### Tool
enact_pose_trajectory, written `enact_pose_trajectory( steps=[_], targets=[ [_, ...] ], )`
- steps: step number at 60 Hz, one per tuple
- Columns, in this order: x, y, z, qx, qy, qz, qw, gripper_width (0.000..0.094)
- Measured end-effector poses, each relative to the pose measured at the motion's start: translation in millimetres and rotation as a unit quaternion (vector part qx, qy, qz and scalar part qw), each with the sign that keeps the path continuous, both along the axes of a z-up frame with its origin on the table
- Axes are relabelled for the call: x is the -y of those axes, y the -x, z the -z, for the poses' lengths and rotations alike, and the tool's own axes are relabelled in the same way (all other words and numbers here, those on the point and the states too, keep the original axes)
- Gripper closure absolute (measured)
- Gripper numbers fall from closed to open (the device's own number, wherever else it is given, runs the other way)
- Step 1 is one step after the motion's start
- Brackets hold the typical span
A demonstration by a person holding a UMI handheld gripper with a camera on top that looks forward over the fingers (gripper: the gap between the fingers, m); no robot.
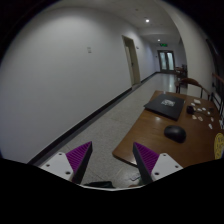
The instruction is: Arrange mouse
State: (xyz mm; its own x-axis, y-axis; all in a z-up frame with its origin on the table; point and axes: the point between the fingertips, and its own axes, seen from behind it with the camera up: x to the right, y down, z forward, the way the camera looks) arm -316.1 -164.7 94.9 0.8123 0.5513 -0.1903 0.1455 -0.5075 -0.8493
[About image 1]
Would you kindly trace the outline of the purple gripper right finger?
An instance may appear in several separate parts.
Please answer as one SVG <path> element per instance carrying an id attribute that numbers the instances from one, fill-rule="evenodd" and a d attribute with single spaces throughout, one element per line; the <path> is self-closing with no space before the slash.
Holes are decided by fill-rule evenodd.
<path id="1" fill-rule="evenodd" d="M 182 169 L 167 153 L 157 154 L 140 143 L 133 143 L 133 154 L 144 185 Z"/>

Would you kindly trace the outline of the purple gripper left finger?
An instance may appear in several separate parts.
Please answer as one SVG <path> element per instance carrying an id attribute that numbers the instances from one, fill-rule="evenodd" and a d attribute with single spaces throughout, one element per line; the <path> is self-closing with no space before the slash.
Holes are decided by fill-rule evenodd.
<path id="1" fill-rule="evenodd" d="M 80 184 L 92 151 L 92 142 L 87 142 L 68 153 L 56 153 L 40 168 L 65 180 Z"/>

